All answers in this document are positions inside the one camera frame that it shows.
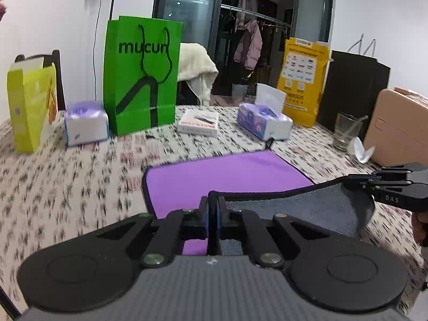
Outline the person's right hand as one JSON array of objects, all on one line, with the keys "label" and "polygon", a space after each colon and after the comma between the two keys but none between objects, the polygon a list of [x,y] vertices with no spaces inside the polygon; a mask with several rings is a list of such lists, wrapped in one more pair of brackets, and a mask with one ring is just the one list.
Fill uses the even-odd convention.
[{"label": "person's right hand", "polygon": [[421,247],[425,247],[427,240],[427,212],[413,212],[411,217],[411,225],[415,242]]}]

